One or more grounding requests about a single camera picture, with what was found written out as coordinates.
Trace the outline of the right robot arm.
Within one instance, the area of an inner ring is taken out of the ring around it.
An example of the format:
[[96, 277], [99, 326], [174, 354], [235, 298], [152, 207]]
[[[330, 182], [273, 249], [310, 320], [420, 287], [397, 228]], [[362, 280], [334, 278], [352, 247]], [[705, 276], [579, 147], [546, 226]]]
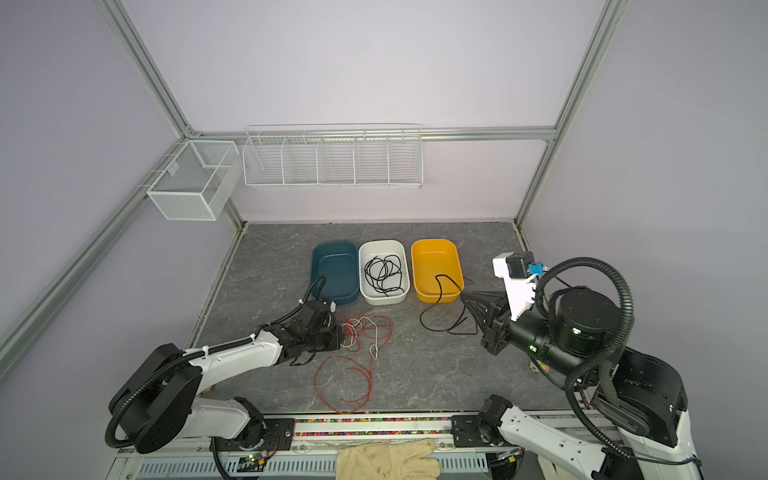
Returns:
[[590, 439], [493, 395], [464, 440], [520, 447], [579, 479], [703, 477], [681, 375], [627, 344], [634, 301], [616, 268], [592, 257], [546, 267], [527, 251], [498, 255], [493, 269], [503, 290], [460, 295], [482, 346], [524, 352], [560, 387]]

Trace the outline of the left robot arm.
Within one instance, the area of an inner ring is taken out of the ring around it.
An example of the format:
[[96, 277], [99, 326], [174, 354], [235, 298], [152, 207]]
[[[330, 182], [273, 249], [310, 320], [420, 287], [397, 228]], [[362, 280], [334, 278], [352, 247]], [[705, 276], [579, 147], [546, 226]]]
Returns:
[[326, 276], [313, 280], [298, 305], [240, 339], [198, 348], [173, 343], [154, 349], [108, 405], [104, 442], [146, 454], [179, 438], [208, 437], [252, 450], [269, 433], [263, 413], [248, 399], [205, 397], [209, 388], [243, 373], [281, 364], [299, 367], [320, 352], [340, 349], [344, 329], [336, 304], [323, 293]]

